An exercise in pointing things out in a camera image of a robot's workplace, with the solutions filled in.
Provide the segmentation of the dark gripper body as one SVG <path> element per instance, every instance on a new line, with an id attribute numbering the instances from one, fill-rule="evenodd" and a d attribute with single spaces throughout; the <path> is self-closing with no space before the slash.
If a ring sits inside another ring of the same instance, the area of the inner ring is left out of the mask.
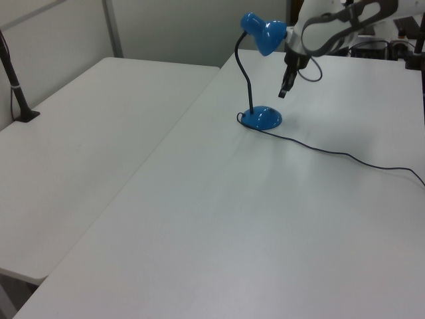
<path id="1" fill-rule="evenodd" d="M 301 53 L 297 53 L 292 49 L 288 49 L 285 55 L 284 62 L 290 72 L 297 72 L 305 69 L 310 61 L 310 57 Z"/>

